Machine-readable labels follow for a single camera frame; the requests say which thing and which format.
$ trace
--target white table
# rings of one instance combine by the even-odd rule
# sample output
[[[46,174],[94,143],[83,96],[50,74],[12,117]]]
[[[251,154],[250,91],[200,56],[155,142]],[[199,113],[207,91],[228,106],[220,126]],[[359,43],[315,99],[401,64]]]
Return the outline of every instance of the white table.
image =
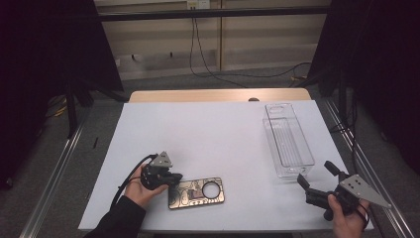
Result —
[[[311,187],[333,190],[337,178],[326,160],[343,161],[315,101],[293,104],[315,166]],[[293,232],[331,229],[324,210],[305,202],[295,180],[276,176],[263,129],[270,102],[150,102],[125,104],[79,229],[96,227],[133,166],[149,154],[167,151],[174,173],[184,180],[219,177],[225,202],[169,210],[167,192],[148,207],[142,230],[151,232]]]

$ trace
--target black cable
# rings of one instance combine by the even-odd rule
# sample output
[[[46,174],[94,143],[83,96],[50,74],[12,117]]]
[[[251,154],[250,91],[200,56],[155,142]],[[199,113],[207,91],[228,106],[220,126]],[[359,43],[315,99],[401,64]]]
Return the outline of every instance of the black cable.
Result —
[[[368,226],[368,223],[370,222],[370,216],[368,215],[368,211],[367,211],[367,209],[364,207],[364,206],[362,206],[360,203],[359,203],[359,206],[365,211],[365,213],[366,213],[366,215],[367,215],[367,218],[365,218],[363,215],[362,215],[362,213],[361,212],[359,212],[357,209],[355,210],[355,213],[361,218],[361,220],[364,222],[364,228],[362,229],[362,231],[365,231],[365,229],[367,228],[367,226]]]
[[[330,133],[336,133],[336,132],[347,131],[350,128],[354,127],[355,126],[355,123],[356,123],[356,120],[357,120],[357,110],[355,111],[355,108],[356,107],[357,107],[357,102],[352,99],[352,106],[351,106],[351,108],[349,109],[349,111],[347,112],[347,115],[346,115],[346,121],[348,121],[349,118],[352,116],[352,123],[350,125],[346,125],[345,122],[340,121],[337,125],[335,125],[335,126],[331,127],[330,129],[328,129],[328,131]]]
[[[134,179],[139,179],[140,177],[134,177],[134,178],[130,178],[129,182],[134,180]]]
[[[132,55],[132,60],[133,61],[137,61],[136,57],[134,55]]]
[[[50,119],[50,118],[52,118],[52,117],[54,117],[54,116],[60,116],[62,113],[64,113],[64,111],[67,109],[67,103],[65,102],[65,104],[63,104],[63,105],[61,105],[60,107],[59,107],[59,109],[57,109],[57,111],[55,112],[55,113],[52,113],[52,114],[50,114],[50,115],[46,115],[45,116],[45,121],[47,121],[48,119]]]
[[[293,69],[293,77],[288,87],[292,87],[294,85],[294,82],[296,81],[296,72],[294,71],[294,67],[292,69]]]
[[[352,95],[352,122],[353,126],[351,127],[351,131],[353,134],[352,138],[352,163],[353,169],[355,170],[355,174],[358,174],[358,167],[356,164],[356,120],[358,119],[358,103],[356,101],[355,93],[353,92]]]
[[[195,28],[197,28],[197,40],[198,40],[198,46],[199,46],[199,48],[200,48],[201,58],[203,59],[204,66],[206,67],[206,69],[207,69],[207,71],[210,73],[210,75],[205,75],[205,76],[203,76],[203,75],[199,75],[199,74],[195,73],[195,71],[192,69],[192,50],[193,50],[193,48],[194,48],[194,35],[195,35]],[[240,83],[237,83],[237,82],[234,82],[234,81],[230,81],[230,80],[227,80],[227,79],[220,78],[220,77],[216,76],[213,72],[211,72],[211,71],[210,71],[210,69],[209,69],[209,68],[208,68],[208,66],[207,66],[206,59],[204,58],[204,55],[203,55],[203,50],[202,50],[202,48],[201,48],[200,37],[199,37],[199,35],[198,35],[198,25],[197,25],[197,19],[195,19],[195,18],[193,18],[193,19],[192,19],[192,40],[191,40],[191,51],[190,51],[190,53],[189,53],[189,68],[191,69],[191,72],[192,72],[194,75],[196,75],[196,76],[199,76],[199,77],[208,77],[208,76],[213,76],[214,78],[216,78],[216,79],[218,79],[218,80],[225,81],[225,82],[229,82],[229,83],[233,83],[233,84],[238,85],[238,86],[240,86],[240,87],[247,88],[246,86],[241,85]]]
[[[49,109],[56,106],[57,104],[61,103],[63,101],[63,99],[65,98],[65,96],[62,96],[59,100],[58,96],[56,96],[50,103],[49,103]]]
[[[226,80],[226,79],[220,78],[218,76],[243,76],[243,77],[270,78],[270,77],[282,76],[282,75],[285,75],[285,74],[287,74],[287,73],[289,73],[291,71],[293,71],[293,74],[294,74],[294,71],[298,67],[300,67],[302,65],[306,65],[306,64],[311,64],[311,62],[301,62],[301,63],[295,65],[293,68],[291,68],[291,69],[289,69],[287,71],[284,71],[284,72],[281,72],[281,73],[277,73],[277,74],[272,74],[272,75],[252,75],[252,74],[243,74],[243,73],[214,73],[214,72],[210,71],[210,69],[208,68],[207,62],[206,62],[206,60],[204,58],[204,55],[203,55],[203,51],[202,51],[202,47],[201,47],[201,41],[200,41],[200,36],[199,36],[199,31],[198,31],[197,19],[192,19],[192,24],[193,24],[192,25],[192,40],[191,40],[191,51],[190,51],[190,54],[189,54],[189,66],[190,66],[191,72],[194,75],[196,75],[196,76],[199,76],[199,77],[210,77],[210,76],[212,76],[212,77],[215,77],[215,78],[217,78],[219,80],[227,81],[227,82],[234,83],[234,84],[237,84],[239,86],[245,87],[245,86],[243,86],[243,85],[241,85],[239,83],[236,83],[236,82],[233,82],[233,81],[230,81],[230,80]],[[196,72],[194,72],[194,70],[192,68],[192,51],[193,51],[193,48],[194,48],[195,31],[197,31],[197,40],[198,40],[198,45],[199,45],[199,48],[200,48],[201,57],[203,59],[203,62],[204,62],[204,65],[205,65],[207,71],[210,73],[209,75],[199,75]]]
[[[124,188],[126,188],[126,186],[127,186],[127,184],[130,182],[130,180],[131,180],[131,176],[133,175],[133,173],[136,171],[136,169],[138,169],[139,168],[139,166],[144,162],[144,161],[146,161],[146,160],[148,160],[148,159],[154,159],[154,158],[156,158],[158,156],[158,154],[154,154],[154,155],[148,155],[148,156],[146,156],[146,157],[144,157],[134,168],[133,168],[133,170],[130,172],[130,174],[127,176],[127,178],[123,181],[123,183],[120,185],[120,186],[118,186],[118,191],[117,191],[117,193],[115,193],[115,196],[114,196],[114,199],[112,200],[112,203],[111,203],[111,207],[110,207],[110,209],[112,208],[112,207],[114,207],[115,206],[115,204],[117,204],[117,201],[118,201],[118,199],[120,198],[120,195],[121,195],[121,193],[123,192],[123,190],[124,190]]]

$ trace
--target metal frame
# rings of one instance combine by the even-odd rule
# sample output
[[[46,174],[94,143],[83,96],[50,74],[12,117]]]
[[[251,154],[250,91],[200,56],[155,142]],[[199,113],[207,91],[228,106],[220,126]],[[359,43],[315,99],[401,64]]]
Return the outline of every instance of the metal frame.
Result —
[[[176,10],[159,12],[120,12],[100,13],[98,15],[52,16],[52,19],[74,21],[140,21],[188,18],[220,18],[220,17],[255,17],[255,16],[286,16],[286,15],[316,15],[327,14],[329,6],[287,7],[287,8],[241,8],[241,9],[206,9],[206,10]]]
[[[40,228],[43,225],[43,221],[50,208],[50,205],[53,202],[53,198],[61,181],[62,175],[65,172],[67,164],[77,145],[78,139],[80,138],[83,126],[87,121],[89,112],[90,108],[84,108],[82,113],[80,113],[80,123],[77,129],[75,130],[73,136],[67,139],[64,149],[61,152],[58,162],[52,172],[50,180],[48,181],[47,186],[43,191],[43,194],[41,195],[35,209],[33,210],[21,235],[19,236],[20,238],[37,237],[38,232],[40,231]]]
[[[327,108],[333,118],[334,122],[339,126],[339,129],[344,129],[344,126],[340,124],[340,116],[339,110],[332,99],[326,100]],[[346,141],[349,149],[351,150],[353,147],[354,137],[353,133],[350,130],[343,130],[342,136]],[[374,187],[374,189],[385,198],[385,200],[389,201],[392,205],[391,209],[383,208],[384,213],[388,217],[389,221],[391,222],[395,232],[398,234],[398,237],[416,237],[411,231],[405,217],[403,216],[402,212],[399,210],[398,206],[395,204],[391,196],[389,195],[386,188],[383,186],[382,182],[380,181],[379,177],[377,176],[376,172],[374,171],[373,167],[371,166],[370,162],[368,161],[368,157],[363,152],[359,143],[355,140],[355,156],[357,159],[357,163],[359,168],[362,170],[362,173],[367,179],[367,182]]]

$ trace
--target metal plate with holes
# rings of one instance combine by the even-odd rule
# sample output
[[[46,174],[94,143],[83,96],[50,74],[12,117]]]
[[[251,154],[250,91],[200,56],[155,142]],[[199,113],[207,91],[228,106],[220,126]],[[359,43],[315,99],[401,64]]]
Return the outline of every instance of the metal plate with holes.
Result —
[[[368,200],[385,208],[391,208],[389,204],[379,193],[365,182],[359,175],[354,175],[340,182],[340,186],[349,193],[359,198]]]
[[[221,203],[225,200],[222,180],[204,178],[182,181],[169,188],[170,209]]]

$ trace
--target transparent plastic box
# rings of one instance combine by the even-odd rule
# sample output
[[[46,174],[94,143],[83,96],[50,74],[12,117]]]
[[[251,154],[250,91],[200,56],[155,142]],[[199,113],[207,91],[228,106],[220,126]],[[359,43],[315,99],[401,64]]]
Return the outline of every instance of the transparent plastic box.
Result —
[[[282,179],[306,176],[315,162],[292,104],[266,105],[262,121],[277,175]]]

